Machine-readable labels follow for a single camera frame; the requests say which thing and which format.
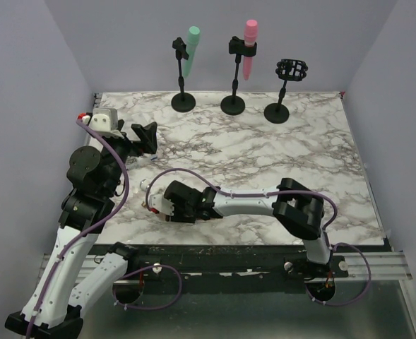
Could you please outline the green microphone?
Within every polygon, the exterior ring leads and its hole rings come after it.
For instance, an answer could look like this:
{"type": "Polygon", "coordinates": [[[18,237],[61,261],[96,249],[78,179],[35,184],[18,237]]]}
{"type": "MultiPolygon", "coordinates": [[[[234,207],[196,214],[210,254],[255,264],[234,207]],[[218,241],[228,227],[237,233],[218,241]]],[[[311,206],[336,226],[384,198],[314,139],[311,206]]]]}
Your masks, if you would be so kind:
{"type": "Polygon", "coordinates": [[[191,67],[194,61],[194,55],[196,52],[196,48],[199,44],[201,37],[201,30],[197,26],[191,26],[188,30],[186,35],[186,52],[189,55],[189,58],[184,62],[183,67],[183,77],[189,77],[191,72],[191,67]]]}

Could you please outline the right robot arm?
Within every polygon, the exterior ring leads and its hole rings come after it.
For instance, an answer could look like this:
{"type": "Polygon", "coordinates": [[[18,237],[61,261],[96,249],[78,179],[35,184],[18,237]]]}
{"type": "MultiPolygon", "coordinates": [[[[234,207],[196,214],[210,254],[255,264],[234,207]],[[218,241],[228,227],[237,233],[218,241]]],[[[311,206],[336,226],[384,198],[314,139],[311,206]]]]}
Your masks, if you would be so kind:
{"type": "Polygon", "coordinates": [[[332,269],[331,250],[325,228],[325,198],[299,182],[284,178],[275,187],[257,191],[222,191],[207,187],[203,191],[173,181],[162,197],[167,219],[194,223],[232,215],[274,217],[294,237],[303,241],[307,270],[316,277],[332,269]]]}

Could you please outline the black shock-mount microphone stand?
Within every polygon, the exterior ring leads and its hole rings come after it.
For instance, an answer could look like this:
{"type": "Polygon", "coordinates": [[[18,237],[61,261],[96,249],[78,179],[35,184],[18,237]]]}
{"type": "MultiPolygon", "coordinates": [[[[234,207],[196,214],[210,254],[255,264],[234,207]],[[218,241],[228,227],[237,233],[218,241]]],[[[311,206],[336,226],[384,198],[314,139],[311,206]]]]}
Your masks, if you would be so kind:
{"type": "Polygon", "coordinates": [[[264,117],[273,124],[283,124],[290,116],[288,108],[283,104],[287,92],[288,82],[300,82],[307,76],[308,66],[305,61],[296,59],[281,59],[276,64],[275,73],[283,81],[278,94],[278,101],[271,103],[264,109],[264,117]]]}

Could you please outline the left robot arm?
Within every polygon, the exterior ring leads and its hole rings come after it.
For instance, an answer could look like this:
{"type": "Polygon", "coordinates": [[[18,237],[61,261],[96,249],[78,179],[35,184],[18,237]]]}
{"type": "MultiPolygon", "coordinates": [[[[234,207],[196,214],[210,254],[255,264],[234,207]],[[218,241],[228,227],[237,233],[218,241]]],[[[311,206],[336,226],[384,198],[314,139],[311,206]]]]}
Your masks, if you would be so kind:
{"type": "Polygon", "coordinates": [[[117,243],[86,278],[76,282],[105,223],[123,206],[112,200],[117,187],[122,184],[124,193],[129,192],[127,158],[154,155],[158,148],[155,122],[131,126],[137,141],[130,141],[122,131],[123,120],[112,131],[102,131],[94,123],[94,119],[78,119],[102,149],[85,145],[71,155],[66,176],[73,189],[61,205],[49,262],[28,303],[5,322],[6,329],[26,338],[77,338],[86,313],[113,282],[138,272],[136,250],[117,243]]]}

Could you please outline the pink microphone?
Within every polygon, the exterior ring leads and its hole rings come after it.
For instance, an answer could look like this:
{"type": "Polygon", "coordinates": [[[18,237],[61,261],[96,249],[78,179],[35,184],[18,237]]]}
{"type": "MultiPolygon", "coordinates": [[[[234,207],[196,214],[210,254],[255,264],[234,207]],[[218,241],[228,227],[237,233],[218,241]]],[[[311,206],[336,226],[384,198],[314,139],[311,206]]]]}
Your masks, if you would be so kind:
{"type": "Polygon", "coordinates": [[[255,44],[258,37],[258,21],[249,19],[244,28],[244,46],[246,47],[246,55],[244,56],[243,64],[243,77],[244,80],[248,80],[251,75],[251,69],[253,64],[253,56],[255,50],[255,44]]]}

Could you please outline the black clip microphone stand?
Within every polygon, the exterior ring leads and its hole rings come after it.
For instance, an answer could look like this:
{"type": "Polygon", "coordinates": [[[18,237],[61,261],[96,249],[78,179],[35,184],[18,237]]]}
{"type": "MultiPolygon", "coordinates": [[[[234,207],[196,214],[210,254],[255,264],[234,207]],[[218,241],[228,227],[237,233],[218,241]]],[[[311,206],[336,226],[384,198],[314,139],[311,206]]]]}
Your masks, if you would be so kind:
{"type": "Polygon", "coordinates": [[[246,55],[246,47],[244,46],[244,40],[239,39],[237,36],[233,36],[231,38],[228,47],[229,54],[235,55],[234,79],[232,81],[232,94],[222,99],[220,108],[224,113],[230,116],[236,116],[245,110],[245,102],[237,95],[237,89],[239,85],[239,66],[242,61],[242,57],[246,55]]]}

